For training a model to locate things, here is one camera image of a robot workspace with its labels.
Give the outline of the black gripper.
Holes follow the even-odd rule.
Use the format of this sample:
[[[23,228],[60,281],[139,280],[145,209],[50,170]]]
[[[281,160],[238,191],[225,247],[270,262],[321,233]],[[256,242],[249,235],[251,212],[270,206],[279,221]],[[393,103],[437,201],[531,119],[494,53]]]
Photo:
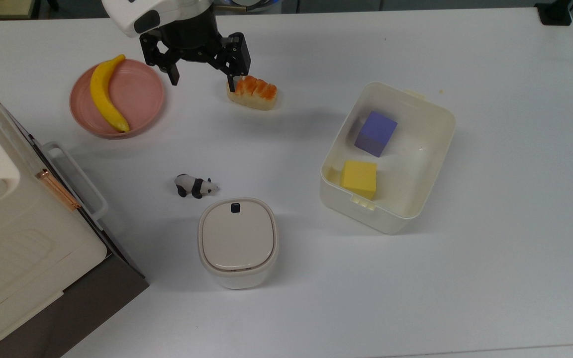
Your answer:
[[[227,75],[230,92],[235,92],[237,82],[249,75],[252,63],[243,33],[233,33],[223,38],[218,31],[214,13],[201,13],[196,17],[176,20],[162,25],[160,34],[141,34],[140,44],[148,66],[157,67],[166,73],[173,86],[177,86],[180,74],[177,62],[179,50],[199,50],[207,54],[207,63]],[[159,42],[168,48],[164,53]]]

